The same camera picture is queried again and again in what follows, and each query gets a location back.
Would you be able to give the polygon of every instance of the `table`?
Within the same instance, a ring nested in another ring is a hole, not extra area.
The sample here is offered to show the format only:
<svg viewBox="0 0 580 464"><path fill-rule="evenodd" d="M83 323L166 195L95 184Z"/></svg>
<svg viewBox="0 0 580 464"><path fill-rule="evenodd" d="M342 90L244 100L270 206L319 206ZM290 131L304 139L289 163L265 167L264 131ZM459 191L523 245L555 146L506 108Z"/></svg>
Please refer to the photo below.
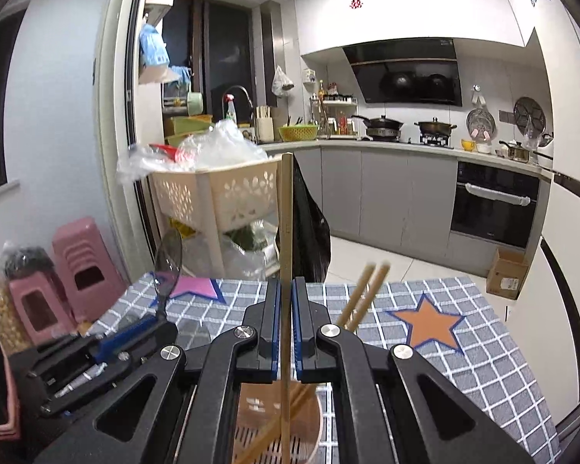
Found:
<svg viewBox="0 0 580 464"><path fill-rule="evenodd" d="M242 322L247 306L264 300L266 283L218 281L226 303L187 296L167 304L167 317L180 325L184 319L205 325L214 338ZM326 305L335 321L341 313L352 285L308 284L311 300ZM391 311L415 309L422 295L440 312L461 314L453 328L461 348L456 352L436 341L417 348L434 367L467 395L484 413L518 441L537 464L554 463L560 450L548 405L507 328L468 277L387 283L377 294L370 312L357 333L366 343L385 348L406 343L408 325ZM153 313L155 288L150 274L131 285L88 333L116 331L128 312L138 316ZM94 377L102 369L93 367L65 389L72 389ZM322 438L314 464L339 462L335 413L330 385L319 386L317 394L323 410Z"/></svg>

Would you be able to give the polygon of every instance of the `triangular cutout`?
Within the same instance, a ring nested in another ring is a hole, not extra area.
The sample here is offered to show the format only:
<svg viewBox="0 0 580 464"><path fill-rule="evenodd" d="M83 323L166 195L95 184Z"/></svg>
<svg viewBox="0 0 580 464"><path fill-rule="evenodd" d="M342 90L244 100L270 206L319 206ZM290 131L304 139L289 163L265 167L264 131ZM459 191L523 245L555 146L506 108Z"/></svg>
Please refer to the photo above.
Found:
<svg viewBox="0 0 580 464"><path fill-rule="evenodd" d="M144 377L137 386L99 417L96 422L97 430L119 441L125 443L130 441L155 383L156 379L152 375Z"/></svg>
<svg viewBox="0 0 580 464"><path fill-rule="evenodd" d="M444 441L472 431L475 421L427 375L417 378L438 435Z"/></svg>

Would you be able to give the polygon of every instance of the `cardboard box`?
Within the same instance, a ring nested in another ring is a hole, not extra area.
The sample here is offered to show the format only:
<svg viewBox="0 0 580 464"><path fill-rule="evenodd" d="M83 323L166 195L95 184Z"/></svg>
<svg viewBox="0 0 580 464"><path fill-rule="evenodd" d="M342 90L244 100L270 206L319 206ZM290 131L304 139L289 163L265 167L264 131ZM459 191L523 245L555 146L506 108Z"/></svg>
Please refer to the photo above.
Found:
<svg viewBox="0 0 580 464"><path fill-rule="evenodd" d="M516 300L528 272L524 254L496 248L492 267L487 275L487 292Z"/></svg>

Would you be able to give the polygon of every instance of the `orange star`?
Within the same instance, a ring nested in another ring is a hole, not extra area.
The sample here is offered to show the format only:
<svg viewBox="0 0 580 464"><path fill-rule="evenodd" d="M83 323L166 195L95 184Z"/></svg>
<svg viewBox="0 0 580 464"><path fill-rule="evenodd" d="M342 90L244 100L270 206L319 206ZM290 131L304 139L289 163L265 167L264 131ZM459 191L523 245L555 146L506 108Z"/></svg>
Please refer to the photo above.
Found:
<svg viewBox="0 0 580 464"><path fill-rule="evenodd" d="M410 347L417 348L430 340L436 340L461 352L453 328L464 319L464 316L440 312L425 293L421 295L415 310L397 310L389 314L408 324L407 343Z"/></svg>

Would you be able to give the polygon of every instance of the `oven handle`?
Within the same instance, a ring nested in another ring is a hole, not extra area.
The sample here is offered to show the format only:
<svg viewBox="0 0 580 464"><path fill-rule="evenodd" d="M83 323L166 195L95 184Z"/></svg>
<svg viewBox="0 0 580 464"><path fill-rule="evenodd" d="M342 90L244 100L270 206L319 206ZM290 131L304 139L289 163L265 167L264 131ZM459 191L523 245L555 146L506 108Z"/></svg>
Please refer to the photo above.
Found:
<svg viewBox="0 0 580 464"><path fill-rule="evenodd" d="M466 192L471 195L476 195L477 197L487 198L489 200L499 200L515 206L527 206L531 203L529 197L521 197L511 193L499 192L498 190L484 189L484 187L478 187L477 185L471 185L470 183L467 183L464 186Z"/></svg>

